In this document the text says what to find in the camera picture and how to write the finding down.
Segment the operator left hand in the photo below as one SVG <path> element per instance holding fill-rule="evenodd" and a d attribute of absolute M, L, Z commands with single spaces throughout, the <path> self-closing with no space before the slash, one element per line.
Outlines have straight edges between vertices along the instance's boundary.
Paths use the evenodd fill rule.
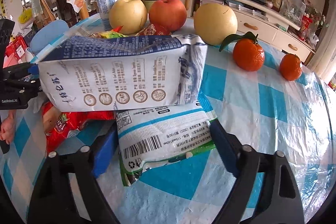
<path fill-rule="evenodd" d="M 16 127 L 16 110 L 9 110 L 8 116 L 1 124 L 1 140 L 10 144 L 14 140 Z"/>

